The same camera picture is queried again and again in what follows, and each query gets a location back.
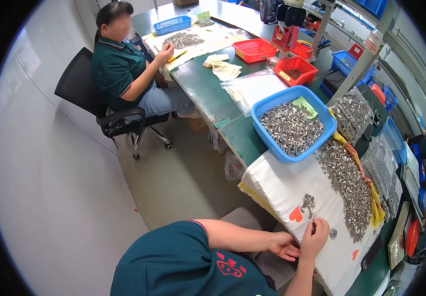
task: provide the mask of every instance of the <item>green sticky note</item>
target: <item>green sticky note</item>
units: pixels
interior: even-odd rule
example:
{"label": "green sticky note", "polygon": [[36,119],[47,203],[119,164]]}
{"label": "green sticky note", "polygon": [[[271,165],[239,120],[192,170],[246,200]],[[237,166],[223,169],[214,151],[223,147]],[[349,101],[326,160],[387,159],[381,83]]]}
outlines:
{"label": "green sticky note", "polygon": [[292,102],[292,105],[299,106],[299,107],[305,107],[310,113],[310,116],[307,116],[308,119],[315,118],[315,116],[318,114],[315,109],[305,100],[304,97],[300,97]]}
{"label": "green sticky note", "polygon": [[197,15],[196,15],[196,17],[197,17],[198,19],[209,19],[209,18],[211,18],[211,16],[210,16],[210,11],[208,10],[208,11],[205,11],[205,12],[199,13],[199,14],[197,14]]}

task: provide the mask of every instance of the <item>cardboard box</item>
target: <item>cardboard box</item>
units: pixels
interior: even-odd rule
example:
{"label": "cardboard box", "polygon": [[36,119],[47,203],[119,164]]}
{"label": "cardboard box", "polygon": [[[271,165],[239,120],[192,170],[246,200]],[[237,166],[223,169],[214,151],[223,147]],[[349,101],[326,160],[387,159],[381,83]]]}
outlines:
{"label": "cardboard box", "polygon": [[201,133],[203,130],[208,129],[206,122],[203,118],[186,118],[188,124],[192,128],[193,133]]}
{"label": "cardboard box", "polygon": [[174,5],[185,6],[189,4],[198,3],[199,0],[173,0]]}

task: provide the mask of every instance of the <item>red plastic basket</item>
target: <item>red plastic basket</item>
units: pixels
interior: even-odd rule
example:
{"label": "red plastic basket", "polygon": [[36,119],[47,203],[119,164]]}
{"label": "red plastic basket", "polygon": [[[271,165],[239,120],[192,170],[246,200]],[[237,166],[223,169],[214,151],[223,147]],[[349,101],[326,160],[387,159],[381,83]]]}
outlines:
{"label": "red plastic basket", "polygon": [[275,56],[279,51],[262,39],[250,39],[233,43],[236,54],[245,62],[258,62]]}
{"label": "red plastic basket", "polygon": [[301,56],[304,59],[308,59],[309,57],[312,56],[313,49],[311,49],[310,47],[308,47],[308,46],[306,46],[302,43],[297,42],[297,44],[295,45],[295,48],[293,48],[293,50],[291,50],[291,52],[293,52],[297,56]]}
{"label": "red plastic basket", "polygon": [[[297,69],[302,74],[297,80],[287,75],[287,71]],[[293,56],[286,58],[277,63],[274,67],[274,72],[279,75],[289,86],[303,85],[304,83],[311,82],[318,73],[318,69],[313,67],[309,62],[305,61],[301,56]]]}
{"label": "red plastic basket", "polygon": [[352,55],[355,59],[359,60],[361,55],[364,52],[364,49],[360,47],[358,44],[354,44],[349,50],[349,54]]}
{"label": "red plastic basket", "polygon": [[321,23],[321,21],[319,21],[319,20],[316,21],[316,24],[310,22],[309,27],[312,28],[312,29],[318,30],[318,27],[320,27],[320,23]]}

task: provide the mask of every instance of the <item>yellow tool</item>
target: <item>yellow tool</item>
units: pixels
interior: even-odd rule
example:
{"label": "yellow tool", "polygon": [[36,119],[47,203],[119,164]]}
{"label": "yellow tool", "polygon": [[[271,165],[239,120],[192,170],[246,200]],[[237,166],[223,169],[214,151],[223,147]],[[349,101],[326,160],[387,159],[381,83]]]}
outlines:
{"label": "yellow tool", "polygon": [[185,51],[183,51],[183,52],[181,52],[179,55],[172,57],[172,58],[168,61],[168,63],[173,62],[175,59],[177,59],[178,57],[180,57],[180,56],[181,56],[181,55],[183,55],[184,53],[186,53],[186,50],[185,50]]}

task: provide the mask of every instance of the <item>ponytail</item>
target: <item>ponytail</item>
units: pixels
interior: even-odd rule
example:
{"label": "ponytail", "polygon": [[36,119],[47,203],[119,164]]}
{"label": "ponytail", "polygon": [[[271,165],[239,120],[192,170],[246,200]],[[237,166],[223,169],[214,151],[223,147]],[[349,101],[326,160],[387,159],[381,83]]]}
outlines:
{"label": "ponytail", "polygon": [[99,41],[99,29],[96,31],[96,35],[94,35],[94,45],[96,46],[96,44],[98,44]]}

